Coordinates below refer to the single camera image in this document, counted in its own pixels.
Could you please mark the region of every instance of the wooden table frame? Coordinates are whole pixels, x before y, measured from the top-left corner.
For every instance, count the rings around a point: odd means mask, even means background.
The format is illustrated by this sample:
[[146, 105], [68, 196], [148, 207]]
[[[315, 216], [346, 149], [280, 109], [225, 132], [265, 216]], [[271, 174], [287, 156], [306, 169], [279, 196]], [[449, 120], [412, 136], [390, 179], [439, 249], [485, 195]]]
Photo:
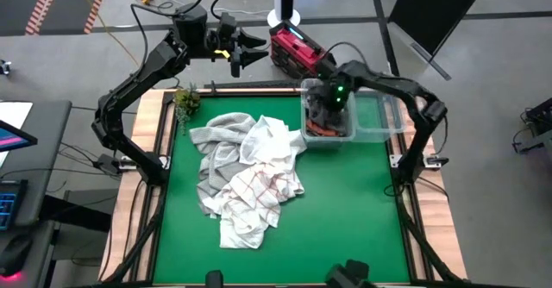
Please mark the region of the wooden table frame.
[[[296, 96], [300, 89], [219, 89], [216, 92], [211, 89], [198, 90], [202, 96], [261, 96], [270, 92], [271, 96]], [[151, 90], [141, 97], [135, 124], [132, 132], [132, 141], [144, 151], [154, 151], [159, 155], [171, 155], [172, 140], [176, 121], [173, 117], [173, 104], [171, 103], [174, 90]], [[394, 135], [387, 142], [389, 154], [402, 153], [411, 144], [416, 132], [404, 107], [401, 108], [406, 122], [406, 131], [401, 135]], [[432, 139], [425, 148], [426, 153], [434, 153]], [[422, 177], [444, 187], [440, 172], [423, 172]], [[106, 279], [122, 262], [125, 244], [128, 243], [127, 252], [134, 245], [138, 231], [142, 230], [149, 218], [154, 213], [160, 194], [159, 188], [150, 188], [140, 184], [138, 172], [126, 172], [122, 176], [116, 206], [112, 220], [111, 246], [106, 246], [103, 255], [102, 267], [106, 267], [101, 279]], [[136, 194], [134, 209], [131, 205]], [[447, 264], [450, 270], [461, 278], [465, 278], [466, 271], [461, 257], [460, 246], [456, 238], [455, 225], [450, 213], [447, 198], [435, 189], [432, 189], [419, 180], [413, 186], [406, 187], [401, 197], [405, 202], [409, 214], [413, 217], [418, 227], [421, 227], [426, 239]], [[401, 227], [409, 276], [413, 279], [431, 279], [433, 269], [422, 254], [417, 242], [410, 232]], [[160, 229], [157, 229], [149, 237], [143, 247], [138, 263], [135, 263], [125, 276], [125, 280], [150, 280], [153, 278], [153, 264], [157, 253], [157, 237]]]

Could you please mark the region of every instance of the crumpled cloth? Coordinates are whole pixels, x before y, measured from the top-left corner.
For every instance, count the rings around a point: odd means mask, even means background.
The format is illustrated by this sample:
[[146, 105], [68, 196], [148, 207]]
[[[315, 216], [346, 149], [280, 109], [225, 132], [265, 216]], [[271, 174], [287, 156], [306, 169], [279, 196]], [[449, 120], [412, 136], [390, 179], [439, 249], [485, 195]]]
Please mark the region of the crumpled cloth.
[[204, 200], [221, 215], [222, 248], [258, 248], [264, 232], [278, 227], [280, 203], [304, 193], [295, 173], [295, 156], [306, 149], [299, 131], [278, 119], [262, 116], [240, 147], [238, 172], [213, 198]]
[[191, 142], [205, 154], [198, 184], [199, 206], [205, 214], [212, 212], [204, 201], [211, 200], [232, 177], [249, 167], [239, 162], [240, 145], [254, 125], [252, 116], [234, 112], [211, 119], [203, 128], [190, 129]]

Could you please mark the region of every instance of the gray floor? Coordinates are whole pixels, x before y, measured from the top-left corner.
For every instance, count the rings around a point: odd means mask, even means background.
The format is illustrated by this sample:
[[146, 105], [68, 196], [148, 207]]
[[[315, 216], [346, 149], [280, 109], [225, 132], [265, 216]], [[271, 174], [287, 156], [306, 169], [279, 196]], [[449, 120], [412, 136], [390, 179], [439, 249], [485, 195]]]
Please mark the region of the gray floor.
[[[205, 0], [208, 6], [212, 0]], [[220, 7], [259, 11], [272, 0], [222, 0]], [[382, 0], [390, 13], [395, 0]], [[104, 0], [100, 13], [108, 25], [134, 24], [132, 0]], [[296, 0], [303, 16], [374, 16], [372, 0]], [[470, 13], [519, 12], [551, 9], [552, 0], [477, 0]], [[262, 18], [236, 14], [238, 19]], [[144, 23], [167, 19], [144, 14]], [[371, 66], [387, 70], [377, 24], [312, 25], [303, 31], [322, 45], [337, 40], [357, 44]], [[247, 28], [267, 37], [267, 28]], [[443, 169], [455, 226], [468, 276], [474, 282], [548, 287], [552, 281], [552, 169], [542, 153], [517, 155], [513, 134], [521, 128], [518, 115], [552, 93], [552, 19], [511, 19], [461, 22], [436, 57], [452, 76], [445, 81], [399, 39], [393, 39], [399, 69], [433, 90], [449, 109], [448, 144], [443, 154], [451, 161]], [[164, 33], [149, 32], [150, 46]], [[139, 33], [117, 35], [141, 57]], [[120, 83], [133, 63], [106, 34], [87, 36], [2, 37], [0, 55], [14, 62], [10, 79], [0, 79], [0, 98], [33, 101], [71, 99], [93, 107], [97, 98]], [[355, 55], [337, 48], [338, 61]], [[268, 59], [242, 72], [242, 81], [285, 76]], [[193, 62], [180, 75], [184, 84], [202, 86], [211, 80], [235, 82], [227, 63]], [[169, 86], [166, 81], [161, 86]], [[104, 150], [89, 129], [92, 113], [72, 111], [64, 140], [94, 153]], [[129, 134], [133, 117], [124, 118]], [[436, 134], [442, 141], [442, 129]], [[86, 168], [64, 158], [59, 166]], [[66, 189], [115, 188], [109, 178], [55, 173], [51, 190], [67, 180]], [[89, 284], [97, 268], [58, 267], [54, 287]]]

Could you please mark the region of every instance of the keyboard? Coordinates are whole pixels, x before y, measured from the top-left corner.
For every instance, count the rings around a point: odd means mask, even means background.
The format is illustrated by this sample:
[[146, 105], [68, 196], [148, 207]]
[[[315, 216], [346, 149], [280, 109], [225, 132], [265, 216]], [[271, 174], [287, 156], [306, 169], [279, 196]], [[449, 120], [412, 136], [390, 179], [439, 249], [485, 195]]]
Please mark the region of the keyboard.
[[27, 180], [0, 180], [0, 231], [8, 230], [27, 189]]

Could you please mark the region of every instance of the wooden edge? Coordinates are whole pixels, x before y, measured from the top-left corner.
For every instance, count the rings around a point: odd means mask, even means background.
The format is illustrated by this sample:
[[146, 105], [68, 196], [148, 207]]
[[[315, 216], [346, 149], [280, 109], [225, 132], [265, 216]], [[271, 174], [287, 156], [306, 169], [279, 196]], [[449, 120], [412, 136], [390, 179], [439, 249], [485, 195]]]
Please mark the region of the wooden edge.
[[[302, 89], [299, 88], [275, 88], [275, 89], [217, 89], [216, 92], [233, 93], [233, 92], [298, 92]], [[165, 92], [173, 92], [176, 90], [151, 90], [144, 94], [141, 98], [140, 105], [138, 106], [138, 112], [135, 118], [135, 125], [133, 128], [132, 141], [134, 141], [142, 149], [151, 151], [154, 148], [155, 136], [157, 135], [157, 126], [160, 118], [160, 111], [162, 107], [163, 95]], [[211, 93], [212, 89], [198, 89], [199, 93]], [[412, 137], [416, 130], [414, 129], [413, 122], [411, 121], [408, 112], [403, 104], [401, 104], [401, 112], [405, 119], [406, 131], [405, 141], [407, 147], [410, 146]], [[171, 119], [173, 118], [173, 109], [169, 109], [167, 112], [166, 129], [161, 138], [161, 152], [168, 152], [168, 142], [171, 136], [169, 135], [172, 125]], [[392, 137], [392, 147], [394, 153], [400, 153], [398, 147], [397, 136]], [[425, 149], [426, 153], [434, 153], [433, 140], [431, 139], [428, 146]], [[435, 182], [444, 188], [442, 177], [440, 172], [423, 172], [422, 177]], [[122, 251], [124, 249], [127, 229], [129, 227], [130, 205], [135, 193], [135, 189], [139, 180], [137, 172], [128, 172], [122, 177], [121, 186], [119, 188], [119, 195], [116, 201], [116, 207], [113, 212], [113, 240], [110, 261], [107, 265], [104, 278], [107, 278], [113, 273], [116, 266], [122, 261]], [[423, 226], [425, 229], [428, 242], [436, 250], [437, 254], [448, 265], [450, 270], [461, 278], [466, 277], [466, 270], [464, 267], [463, 259], [461, 257], [460, 245], [456, 237], [455, 226], [450, 213], [449, 203], [447, 198], [439, 191], [430, 189], [424, 185], [416, 183], [417, 198], [420, 205], [420, 211], [422, 213]], [[130, 230], [129, 245], [130, 249], [135, 242], [135, 236], [138, 230], [138, 222], [140, 221], [141, 206], [143, 205], [143, 196], [145, 194], [146, 186], [143, 185], [139, 191], [138, 198], [135, 203], [135, 208], [132, 218], [132, 227]], [[155, 197], [159, 196], [159, 192], [154, 193]], [[408, 195], [404, 195], [406, 202], [410, 201]], [[152, 199], [150, 205], [149, 216], [153, 214], [155, 205], [157, 204], [157, 198]], [[411, 204], [405, 203], [407, 210], [411, 213]], [[414, 263], [416, 267], [417, 276], [423, 279], [423, 263], [422, 255], [416, 240], [411, 237], [412, 252], [414, 256]], [[147, 264], [149, 261], [151, 247], [151, 237], [147, 241], [141, 253], [141, 262], [138, 271], [138, 280], [143, 280], [147, 273]], [[103, 254], [102, 267], [104, 268], [108, 257], [108, 246]]]

